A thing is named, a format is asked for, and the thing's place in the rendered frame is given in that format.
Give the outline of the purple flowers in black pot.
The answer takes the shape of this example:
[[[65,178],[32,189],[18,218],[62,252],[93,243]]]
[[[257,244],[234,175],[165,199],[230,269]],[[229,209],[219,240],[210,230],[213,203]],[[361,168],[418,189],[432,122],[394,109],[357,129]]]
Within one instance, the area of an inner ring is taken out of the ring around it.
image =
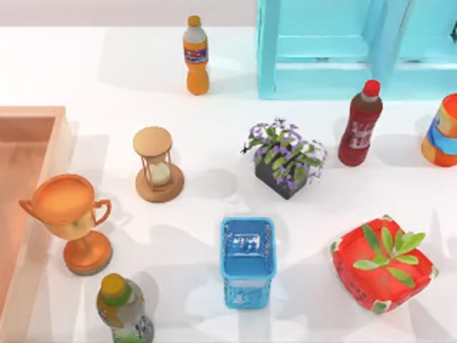
[[[241,153],[252,149],[255,175],[284,199],[319,179],[328,156],[322,143],[304,139],[282,118],[250,128]]]

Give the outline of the red pot with green plant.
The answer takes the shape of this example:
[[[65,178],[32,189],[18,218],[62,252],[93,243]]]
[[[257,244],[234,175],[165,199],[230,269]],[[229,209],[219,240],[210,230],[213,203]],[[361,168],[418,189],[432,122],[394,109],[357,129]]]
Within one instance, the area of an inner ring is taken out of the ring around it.
[[[405,232],[389,215],[344,234],[331,245],[337,275],[352,297],[376,314],[424,290],[439,270],[418,246],[423,232]]]

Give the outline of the salmon-coloured shallow box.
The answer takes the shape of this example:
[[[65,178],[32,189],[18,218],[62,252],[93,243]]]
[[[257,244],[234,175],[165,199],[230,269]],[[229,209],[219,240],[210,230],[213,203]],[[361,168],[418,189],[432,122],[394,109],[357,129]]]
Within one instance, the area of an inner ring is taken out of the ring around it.
[[[50,234],[20,206],[69,164],[62,106],[0,106],[0,343],[25,343]]]

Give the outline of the red bottle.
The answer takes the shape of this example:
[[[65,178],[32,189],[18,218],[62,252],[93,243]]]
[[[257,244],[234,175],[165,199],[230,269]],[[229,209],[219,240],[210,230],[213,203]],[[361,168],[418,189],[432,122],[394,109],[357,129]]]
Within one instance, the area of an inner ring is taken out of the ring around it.
[[[351,100],[348,122],[338,148],[338,158],[346,166],[358,166],[366,158],[373,129],[383,110],[380,90],[380,82],[370,79]]]

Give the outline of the wooden hourglass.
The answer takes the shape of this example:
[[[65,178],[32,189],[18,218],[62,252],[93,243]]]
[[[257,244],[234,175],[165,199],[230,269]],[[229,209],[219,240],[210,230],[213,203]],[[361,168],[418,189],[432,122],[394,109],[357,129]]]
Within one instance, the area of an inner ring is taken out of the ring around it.
[[[133,148],[142,163],[136,175],[139,196],[153,203],[176,198],[184,187],[184,174],[171,161],[171,134],[160,126],[145,127],[135,134]]]

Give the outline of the orange trophy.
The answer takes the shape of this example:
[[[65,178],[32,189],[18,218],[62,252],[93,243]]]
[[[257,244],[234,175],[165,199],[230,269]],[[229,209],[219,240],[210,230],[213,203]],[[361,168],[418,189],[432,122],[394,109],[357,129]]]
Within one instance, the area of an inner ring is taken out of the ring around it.
[[[60,174],[41,184],[19,206],[54,236],[66,241],[64,262],[75,275],[94,275],[111,261],[108,238],[94,228],[111,213],[111,201],[95,200],[92,183],[78,174]]]

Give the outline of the blue basket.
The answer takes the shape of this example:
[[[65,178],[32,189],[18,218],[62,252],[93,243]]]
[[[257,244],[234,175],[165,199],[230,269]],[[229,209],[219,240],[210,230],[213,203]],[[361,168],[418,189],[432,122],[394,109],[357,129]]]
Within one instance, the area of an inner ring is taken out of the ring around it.
[[[226,217],[221,223],[221,275],[230,309],[263,309],[276,275],[274,223],[266,217]]]

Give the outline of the orange and blue can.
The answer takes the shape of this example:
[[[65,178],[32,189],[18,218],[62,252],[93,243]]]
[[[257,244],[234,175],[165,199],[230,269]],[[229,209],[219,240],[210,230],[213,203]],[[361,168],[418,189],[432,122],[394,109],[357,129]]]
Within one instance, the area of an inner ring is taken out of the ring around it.
[[[423,139],[421,152],[436,166],[457,165],[457,93],[442,100]]]

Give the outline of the clear bottle with yellow cap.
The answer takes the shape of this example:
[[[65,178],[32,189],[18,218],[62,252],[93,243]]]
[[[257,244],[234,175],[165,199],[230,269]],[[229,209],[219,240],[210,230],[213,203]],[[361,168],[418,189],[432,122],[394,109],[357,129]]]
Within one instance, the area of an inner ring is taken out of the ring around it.
[[[102,321],[114,343],[152,343],[154,325],[146,315],[144,294],[137,283],[111,273],[102,281],[96,298]]]

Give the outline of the orange soda bottle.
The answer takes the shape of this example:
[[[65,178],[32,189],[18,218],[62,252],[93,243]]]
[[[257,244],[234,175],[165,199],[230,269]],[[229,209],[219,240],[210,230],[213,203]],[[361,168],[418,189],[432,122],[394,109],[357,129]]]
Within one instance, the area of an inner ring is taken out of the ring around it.
[[[199,16],[189,16],[187,24],[183,35],[184,61],[188,67],[186,85],[191,94],[199,96],[209,90],[209,74],[206,70],[209,45]]]

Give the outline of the light blue rack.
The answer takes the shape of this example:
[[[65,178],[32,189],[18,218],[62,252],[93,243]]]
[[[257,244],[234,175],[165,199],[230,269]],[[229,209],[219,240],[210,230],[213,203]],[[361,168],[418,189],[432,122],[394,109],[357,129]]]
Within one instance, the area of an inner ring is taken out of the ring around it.
[[[262,99],[457,92],[457,0],[257,0],[256,45]]]

